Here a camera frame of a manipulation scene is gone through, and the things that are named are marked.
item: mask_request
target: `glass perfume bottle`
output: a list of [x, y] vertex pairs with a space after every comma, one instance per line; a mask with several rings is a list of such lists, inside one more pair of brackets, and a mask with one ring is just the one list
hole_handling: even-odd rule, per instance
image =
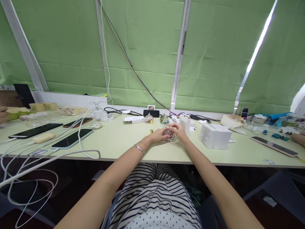
[[176, 136], [175, 133], [170, 131], [170, 129], [168, 129], [168, 128], [162, 133], [162, 135], [170, 135], [171, 136], [170, 138], [164, 139], [164, 141], [166, 141], [166, 142], [173, 141], [175, 139], [175, 136]]
[[148, 115], [145, 117], [145, 122], [150, 123], [150, 121], [153, 120], [153, 117], [148, 113]]
[[160, 124], [161, 124], [161, 127], [166, 127], [169, 124], [169, 120], [168, 120], [168, 117], [166, 116], [166, 114], [163, 114], [160, 116]]

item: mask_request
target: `desk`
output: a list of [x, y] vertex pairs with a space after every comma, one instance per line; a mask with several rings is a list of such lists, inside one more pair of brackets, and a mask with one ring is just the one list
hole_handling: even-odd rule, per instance
[[[101, 161], [115, 161], [120, 157], [126, 150], [128, 150], [133, 144], [140, 141], [144, 136], [150, 133], [150, 130], [156, 130], [160, 127], [159, 119], [154, 119], [154, 124], [150, 125], [147, 123], [131, 124], [129, 122], [123, 122], [124, 118], [130, 115], [123, 114], [117, 116], [114, 121], [108, 123], [102, 123], [103, 127], [99, 130], [95, 130], [94, 133], [89, 135], [87, 138], [82, 140], [82, 146], [84, 149], [98, 149], [101, 152]], [[69, 116], [55, 122], [62, 122], [67, 124], [75, 121], [77, 116]], [[89, 128], [90, 124], [95, 121], [85, 123], [83, 128]], [[228, 144], [227, 150], [220, 149], [207, 149], [199, 140], [199, 132], [201, 124], [195, 121], [197, 125], [196, 131], [190, 131], [190, 140], [195, 146], [204, 153], [208, 159], [215, 165], [225, 166], [249, 166], [249, 167], [277, 167], [277, 168], [305, 168], [305, 164], [300, 162], [297, 158], [291, 158], [284, 154], [281, 154], [273, 149], [270, 149], [264, 145], [261, 145], [250, 137], [255, 136], [253, 133], [246, 131], [248, 135], [242, 135], [233, 132], [232, 138], [236, 140], [234, 143]], [[19, 133], [21, 131], [28, 130], [21, 120], [15, 120], [4, 124], [6, 127], [0, 128], [0, 142], [7, 140], [7, 136]], [[58, 131], [63, 127], [57, 127], [50, 132]], [[74, 132], [78, 128], [71, 129], [69, 132]], [[278, 145], [289, 148], [299, 153], [299, 157], [305, 159], [305, 149], [297, 143], [289, 140], [287, 142], [281, 139], [275, 139], [268, 136], [259, 135], [261, 138], [272, 141]], [[22, 140], [15, 140], [9, 143], [5, 143], [0, 146], [0, 153], [4, 152], [8, 147], [18, 143]], [[48, 150], [46, 154], [50, 153], [50, 145], [45, 147]], [[64, 153], [74, 152], [80, 150], [78, 144], [73, 146], [71, 149], [59, 150], [54, 153], [51, 157], [62, 155]], [[92, 156], [97, 156], [96, 152], [89, 153]], [[92, 160], [86, 157], [82, 153], [73, 154], [64, 157], [65, 159], [77, 159], [77, 160]], [[271, 160], [275, 164], [270, 165], [263, 161], [263, 159]], [[145, 153], [142, 162], [150, 163], [174, 163], [174, 164], [192, 164], [187, 152], [185, 151], [182, 143], [176, 138], [173, 142], [158, 142], [153, 143], [151, 147]]]

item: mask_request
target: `bracelet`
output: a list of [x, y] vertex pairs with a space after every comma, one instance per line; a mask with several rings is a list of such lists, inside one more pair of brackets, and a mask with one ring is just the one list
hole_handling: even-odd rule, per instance
[[139, 141], [138, 143], [142, 143], [146, 146], [146, 150], [148, 149], [147, 145], [144, 142]]
[[143, 151], [138, 145], [134, 144], [133, 147], [135, 147], [135, 148], [141, 150], [143, 153], [145, 153], [145, 151]]

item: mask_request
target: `black and white striped fabric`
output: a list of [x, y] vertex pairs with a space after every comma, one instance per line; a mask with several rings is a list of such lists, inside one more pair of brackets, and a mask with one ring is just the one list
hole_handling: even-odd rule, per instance
[[154, 211], [171, 212], [201, 229], [192, 200], [173, 170], [167, 164], [139, 163], [126, 180], [109, 229], [123, 229], [136, 217]]

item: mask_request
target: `person's hand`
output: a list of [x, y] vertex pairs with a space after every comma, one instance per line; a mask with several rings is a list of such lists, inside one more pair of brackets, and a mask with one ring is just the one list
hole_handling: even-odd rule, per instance
[[9, 119], [9, 113], [6, 111], [7, 107], [0, 107], [0, 124], [5, 123]]
[[187, 135], [185, 134], [185, 131], [183, 129], [183, 126], [174, 122], [172, 124], [169, 124], [169, 129], [175, 133], [175, 135], [181, 140], [188, 139]]
[[162, 129], [157, 129], [156, 131], [148, 135], [147, 138], [150, 140], [151, 143], [159, 142], [161, 140], [170, 138], [171, 137], [170, 135], [162, 135], [166, 129], [167, 127], [164, 127]]

